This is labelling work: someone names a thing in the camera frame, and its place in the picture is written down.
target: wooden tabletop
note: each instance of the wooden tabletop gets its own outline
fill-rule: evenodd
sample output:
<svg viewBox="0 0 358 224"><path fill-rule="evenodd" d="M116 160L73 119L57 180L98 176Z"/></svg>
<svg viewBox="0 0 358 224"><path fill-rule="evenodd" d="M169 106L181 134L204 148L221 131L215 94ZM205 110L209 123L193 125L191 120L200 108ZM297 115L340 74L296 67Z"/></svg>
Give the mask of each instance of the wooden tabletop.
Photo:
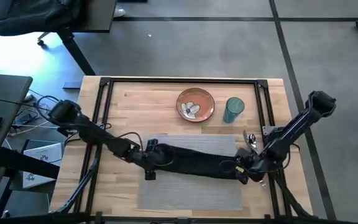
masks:
<svg viewBox="0 0 358 224"><path fill-rule="evenodd" d="M82 112L92 117L100 77L84 77L78 103ZM268 79L270 97L276 125L284 126L291 120L287 96L282 79ZM176 111L176 99L185 89L199 87L207 90L215 100L215 112L207 121L191 123L180 117ZM101 108L104 108L107 89L104 89ZM239 97L246 109L232 124L222 121L224 107L230 97ZM237 146L244 146L243 130L254 133L259 148L261 132L252 85L242 84L197 84L197 83L133 83L114 84L108 123L113 135L136 131L146 134L174 135L231 135ZM62 160L50 210L63 205L78 185L86 144L81 141L67 145ZM291 163L285 169L288 188L303 208L312 213L305 175L298 149L291 148ZM115 158L106 148L103 149L98 172L98 181L93 201L92 213L125 217L221 217L221 218L263 218L272 214L269 188L249 181L241 185L242 210L144 210L137 208L139 179L144 177L143 170ZM88 189L85 190L81 211L85 210ZM280 211L283 212L282 197L278 194Z"/></svg>

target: white paper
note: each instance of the white paper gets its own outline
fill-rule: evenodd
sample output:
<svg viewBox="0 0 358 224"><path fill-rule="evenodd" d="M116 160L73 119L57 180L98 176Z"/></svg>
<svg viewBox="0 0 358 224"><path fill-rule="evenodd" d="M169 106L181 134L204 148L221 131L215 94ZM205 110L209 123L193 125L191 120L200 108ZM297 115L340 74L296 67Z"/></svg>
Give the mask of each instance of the white paper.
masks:
<svg viewBox="0 0 358 224"><path fill-rule="evenodd" d="M41 161L55 164L56 166L60 166L60 163L62 161L62 144L56 143L49 146L25 150L23 154ZM23 172L24 189L51 182L54 180L55 179L49 177L42 177L40 175L35 175L30 172Z"/></svg>

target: black floor stripe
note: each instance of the black floor stripe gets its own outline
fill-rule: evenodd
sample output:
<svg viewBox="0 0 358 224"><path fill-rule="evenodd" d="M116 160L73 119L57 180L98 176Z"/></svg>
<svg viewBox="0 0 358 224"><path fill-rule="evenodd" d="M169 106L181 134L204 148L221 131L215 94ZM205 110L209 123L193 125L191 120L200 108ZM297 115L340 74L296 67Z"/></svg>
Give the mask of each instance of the black floor stripe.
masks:
<svg viewBox="0 0 358 224"><path fill-rule="evenodd" d="M280 18L282 22L355 22L358 18Z"/></svg>
<svg viewBox="0 0 358 224"><path fill-rule="evenodd" d="M303 100L301 97L301 92L298 86L298 81L296 80L295 72L293 69L293 65L290 58L290 53L288 52L287 43L285 42L283 29L281 27L280 20L278 18L278 12L275 5L274 0L269 0L270 7L272 8L273 17L275 18L275 25L277 30L278 39L280 42L280 46L283 52L285 65L287 66L288 76L290 78L292 90L295 96L296 106L298 107L298 111L301 112L304 109ZM318 156L316 144L314 143L313 135L311 130L308 129L305 132L306 142L309 147L311 161L313 163L314 172L316 173L317 183L319 185L320 194L323 198L323 205L327 215L327 218L330 220L336 220L336 215L334 211L334 206L331 201L331 197L329 195L328 186L326 183L326 179L324 177L323 168L321 167L320 159Z"/></svg>
<svg viewBox="0 0 358 224"><path fill-rule="evenodd" d="M271 21L271 17L118 17L114 21Z"/></svg>
<svg viewBox="0 0 358 224"><path fill-rule="evenodd" d="M289 18L283 17L279 18L282 22L354 22L358 18ZM183 16L183 17L163 17L163 16L153 16L153 17L117 17L114 18L114 22L119 21L233 21L233 22L273 22L273 17L222 17L222 16Z"/></svg>

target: plastic cup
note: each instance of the plastic cup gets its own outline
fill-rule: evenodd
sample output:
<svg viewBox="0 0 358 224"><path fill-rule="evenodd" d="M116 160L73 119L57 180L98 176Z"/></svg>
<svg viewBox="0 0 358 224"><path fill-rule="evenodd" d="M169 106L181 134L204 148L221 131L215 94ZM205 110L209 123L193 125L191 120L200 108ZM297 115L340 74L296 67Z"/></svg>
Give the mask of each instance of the plastic cup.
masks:
<svg viewBox="0 0 358 224"><path fill-rule="evenodd" d="M238 97L232 97L226 101L226 109L223 114L223 121L225 123L233 123L236 117L243 112L244 102Z"/></svg>

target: plate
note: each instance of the plate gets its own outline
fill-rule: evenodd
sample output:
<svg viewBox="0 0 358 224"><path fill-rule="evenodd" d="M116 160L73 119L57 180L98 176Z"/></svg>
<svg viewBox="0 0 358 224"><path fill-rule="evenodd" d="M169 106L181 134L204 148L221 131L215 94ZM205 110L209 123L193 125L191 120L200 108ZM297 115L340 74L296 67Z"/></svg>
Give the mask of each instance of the plate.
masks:
<svg viewBox="0 0 358 224"><path fill-rule="evenodd" d="M180 93L177 99L180 116L191 122L205 121L214 113L214 109L214 98L200 88L189 88Z"/></svg>

